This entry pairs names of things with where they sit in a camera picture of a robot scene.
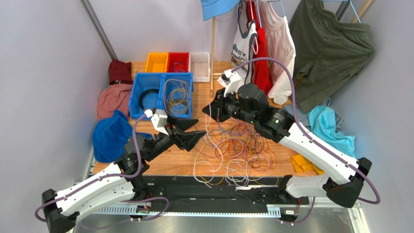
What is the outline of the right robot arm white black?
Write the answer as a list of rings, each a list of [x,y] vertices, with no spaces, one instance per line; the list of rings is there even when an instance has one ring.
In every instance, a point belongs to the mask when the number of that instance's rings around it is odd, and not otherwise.
[[[327,197],[345,208],[352,208],[360,199],[372,162],[350,157],[319,140],[295,122],[293,115],[270,106],[256,85],[243,85],[232,94],[222,88],[202,111],[216,122],[233,118],[252,124],[260,136],[294,150],[324,172],[312,177],[286,175],[278,185],[279,192],[294,198]]]

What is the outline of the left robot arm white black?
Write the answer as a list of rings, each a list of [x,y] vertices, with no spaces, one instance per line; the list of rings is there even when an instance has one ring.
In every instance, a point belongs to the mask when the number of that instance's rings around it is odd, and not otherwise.
[[[149,168],[148,162],[177,146],[191,151],[206,135],[205,130],[189,129],[198,123],[193,118],[176,118],[166,113],[153,114],[150,119],[159,133],[147,138],[137,133],[136,127],[143,118],[132,126],[134,149],[111,162],[98,174],[61,191],[53,189],[42,193],[42,204],[35,217],[47,224],[51,233],[66,233],[92,213],[117,202],[151,202],[146,198],[148,185],[143,178]]]

